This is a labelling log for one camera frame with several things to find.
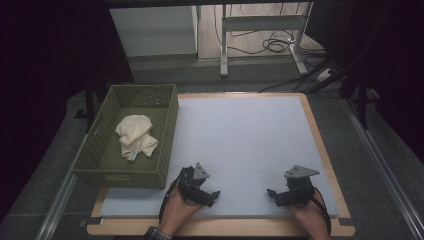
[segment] person's left hand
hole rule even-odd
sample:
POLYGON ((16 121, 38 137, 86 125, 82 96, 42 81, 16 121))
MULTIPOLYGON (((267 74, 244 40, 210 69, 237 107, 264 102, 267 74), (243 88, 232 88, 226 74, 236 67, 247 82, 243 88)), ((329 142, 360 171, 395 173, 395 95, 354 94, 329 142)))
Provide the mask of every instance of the person's left hand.
POLYGON ((200 204, 188 205, 181 196, 178 186, 175 187, 169 195, 158 230, 172 237, 202 207, 200 204))

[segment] wooden floor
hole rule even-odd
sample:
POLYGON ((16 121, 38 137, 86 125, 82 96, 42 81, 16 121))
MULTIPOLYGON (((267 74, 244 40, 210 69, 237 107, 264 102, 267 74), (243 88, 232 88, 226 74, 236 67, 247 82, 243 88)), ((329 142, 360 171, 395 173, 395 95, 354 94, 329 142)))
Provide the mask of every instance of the wooden floor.
MULTIPOLYGON (((233 4, 226 6, 226 15, 267 16, 302 14, 306 6, 307 3, 233 4)), ((221 18, 222 5, 201 6, 201 18, 198 23, 199 59, 220 58, 222 41, 221 18)), ((263 43, 265 41, 266 45, 267 40, 270 38, 287 41, 292 34, 296 37, 297 31, 293 31, 293 33, 292 31, 229 32, 227 33, 228 56, 254 57, 290 55, 290 50, 286 49, 286 43, 271 48, 278 53, 268 49, 263 51, 263 43)), ((308 49, 322 49, 322 46, 306 35, 302 38, 301 46, 308 49)))

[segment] human hand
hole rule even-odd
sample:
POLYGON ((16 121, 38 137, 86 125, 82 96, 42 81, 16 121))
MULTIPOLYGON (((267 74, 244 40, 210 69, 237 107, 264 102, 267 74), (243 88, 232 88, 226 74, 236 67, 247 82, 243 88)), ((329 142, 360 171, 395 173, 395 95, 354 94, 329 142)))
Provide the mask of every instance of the human hand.
POLYGON ((158 230, 172 237, 202 207, 200 204, 188 205, 178 187, 175 187, 169 195, 158 230))
MULTIPOLYGON (((315 190, 314 198, 325 206, 324 200, 318 190, 315 190)), ((294 218, 314 240, 329 240, 330 235, 327 230, 327 223, 321 209, 312 201, 309 201, 302 207, 303 205, 292 205, 287 206, 287 209, 293 213, 294 218)))

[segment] crate handle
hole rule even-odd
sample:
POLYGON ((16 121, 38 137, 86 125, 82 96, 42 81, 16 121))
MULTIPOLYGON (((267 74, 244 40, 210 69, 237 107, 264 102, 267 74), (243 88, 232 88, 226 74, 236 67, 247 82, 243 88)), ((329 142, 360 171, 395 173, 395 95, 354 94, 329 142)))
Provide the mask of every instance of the crate handle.
POLYGON ((102 130, 104 124, 105 124, 105 120, 102 119, 99 122, 99 124, 97 124, 96 130, 94 130, 94 136, 97 136, 97 134, 99 134, 99 132, 102 130))
POLYGON ((127 174, 106 174, 104 176, 105 176, 106 180, 131 181, 131 177, 127 174))

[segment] person's right hand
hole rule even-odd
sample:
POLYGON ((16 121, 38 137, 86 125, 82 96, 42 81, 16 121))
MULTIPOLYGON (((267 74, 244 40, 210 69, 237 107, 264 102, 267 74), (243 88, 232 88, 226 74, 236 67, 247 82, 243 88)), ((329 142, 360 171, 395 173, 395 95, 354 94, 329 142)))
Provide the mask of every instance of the person's right hand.
MULTIPOLYGON (((324 206, 324 200, 317 190, 315 190, 314 198, 324 206)), ((292 205, 287 206, 287 209, 293 213, 295 219, 314 240, 330 239, 327 224, 321 209, 312 201, 309 201, 303 208, 302 207, 303 205, 292 205)))

